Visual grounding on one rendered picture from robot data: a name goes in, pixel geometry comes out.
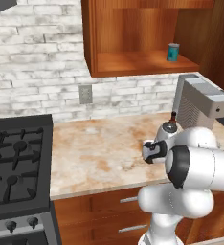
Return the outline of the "grey toaster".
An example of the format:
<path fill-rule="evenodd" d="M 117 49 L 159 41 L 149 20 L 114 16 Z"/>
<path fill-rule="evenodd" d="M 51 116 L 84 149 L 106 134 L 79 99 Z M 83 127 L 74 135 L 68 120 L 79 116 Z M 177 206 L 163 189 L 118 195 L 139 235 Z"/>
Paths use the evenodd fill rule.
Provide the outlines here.
<path fill-rule="evenodd" d="M 183 129 L 213 129 L 214 121 L 224 118 L 224 92 L 196 74 L 180 75 L 172 110 Z"/>

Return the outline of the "black gas stove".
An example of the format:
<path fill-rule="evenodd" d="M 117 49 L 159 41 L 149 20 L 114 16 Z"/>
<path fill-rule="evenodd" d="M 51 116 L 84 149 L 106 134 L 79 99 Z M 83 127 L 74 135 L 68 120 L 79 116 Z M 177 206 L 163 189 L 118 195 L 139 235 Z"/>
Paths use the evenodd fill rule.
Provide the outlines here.
<path fill-rule="evenodd" d="M 50 199 L 52 145 L 50 115 L 0 119 L 0 245 L 62 245 Z"/>

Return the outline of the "wooden base cabinet panel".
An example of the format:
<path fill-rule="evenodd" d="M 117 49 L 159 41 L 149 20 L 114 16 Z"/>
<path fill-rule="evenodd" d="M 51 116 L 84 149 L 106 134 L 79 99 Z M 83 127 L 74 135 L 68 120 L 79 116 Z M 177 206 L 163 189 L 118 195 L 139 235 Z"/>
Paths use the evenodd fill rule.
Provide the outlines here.
<path fill-rule="evenodd" d="M 90 204 L 85 197 L 54 201 L 62 245 L 88 245 Z"/>

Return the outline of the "grey wall outlet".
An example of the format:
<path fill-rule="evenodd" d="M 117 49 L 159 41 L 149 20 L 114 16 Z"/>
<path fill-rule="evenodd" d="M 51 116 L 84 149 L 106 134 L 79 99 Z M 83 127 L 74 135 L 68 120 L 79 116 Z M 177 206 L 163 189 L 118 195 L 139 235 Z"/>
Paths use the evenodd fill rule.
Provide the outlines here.
<path fill-rule="evenodd" d="M 93 102 L 91 85 L 80 85 L 78 89 L 79 89 L 79 102 L 81 104 L 89 104 Z"/>

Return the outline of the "wooden cabinet door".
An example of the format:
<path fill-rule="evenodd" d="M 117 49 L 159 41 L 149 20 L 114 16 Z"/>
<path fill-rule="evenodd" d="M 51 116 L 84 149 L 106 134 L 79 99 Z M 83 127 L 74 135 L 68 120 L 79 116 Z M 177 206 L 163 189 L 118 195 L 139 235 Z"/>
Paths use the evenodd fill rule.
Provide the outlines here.
<path fill-rule="evenodd" d="M 215 0 L 200 73 L 224 90 L 224 0 Z"/>

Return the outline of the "wooden drawer front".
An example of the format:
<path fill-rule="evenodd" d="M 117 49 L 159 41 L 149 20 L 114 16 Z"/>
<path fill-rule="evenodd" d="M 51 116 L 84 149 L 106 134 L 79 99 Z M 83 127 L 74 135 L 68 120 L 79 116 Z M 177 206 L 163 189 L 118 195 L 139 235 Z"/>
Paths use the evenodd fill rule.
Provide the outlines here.
<path fill-rule="evenodd" d="M 141 235 L 149 226 L 150 215 L 143 212 L 125 212 L 105 217 L 93 223 L 91 228 L 92 245 L 137 245 Z M 147 224 L 147 228 L 118 233 L 118 229 Z"/>
<path fill-rule="evenodd" d="M 93 194 L 89 198 L 91 212 L 117 213 L 139 209 L 138 202 L 120 203 L 120 199 L 137 196 L 139 188 L 120 189 Z"/>

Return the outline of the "teal can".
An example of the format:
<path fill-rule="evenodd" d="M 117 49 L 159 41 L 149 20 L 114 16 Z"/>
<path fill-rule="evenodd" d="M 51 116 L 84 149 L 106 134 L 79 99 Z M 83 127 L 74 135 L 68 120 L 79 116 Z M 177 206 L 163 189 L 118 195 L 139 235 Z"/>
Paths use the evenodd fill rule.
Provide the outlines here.
<path fill-rule="evenodd" d="M 167 61 L 176 61 L 179 54 L 180 45 L 177 43 L 168 44 Z"/>

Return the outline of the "black stove knob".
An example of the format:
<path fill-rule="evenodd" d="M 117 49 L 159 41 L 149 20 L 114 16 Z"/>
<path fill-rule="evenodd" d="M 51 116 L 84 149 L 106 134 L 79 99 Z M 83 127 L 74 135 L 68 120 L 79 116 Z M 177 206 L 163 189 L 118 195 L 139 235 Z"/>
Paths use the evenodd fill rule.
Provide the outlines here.
<path fill-rule="evenodd" d="M 10 220 L 5 223 L 5 226 L 12 233 L 16 229 L 17 224 L 15 221 Z"/>
<path fill-rule="evenodd" d="M 35 226 L 38 224 L 38 219 L 36 217 L 29 217 L 27 221 L 33 229 L 35 229 Z"/>

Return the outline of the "open wooden wall cabinet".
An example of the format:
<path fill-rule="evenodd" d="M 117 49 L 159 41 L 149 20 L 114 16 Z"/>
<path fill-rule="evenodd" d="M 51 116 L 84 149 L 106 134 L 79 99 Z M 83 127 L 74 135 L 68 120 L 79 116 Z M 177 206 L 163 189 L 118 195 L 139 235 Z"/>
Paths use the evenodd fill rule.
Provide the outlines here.
<path fill-rule="evenodd" d="M 93 78 L 196 72 L 214 0 L 81 0 L 84 56 Z M 168 44 L 180 45 L 167 61 Z"/>

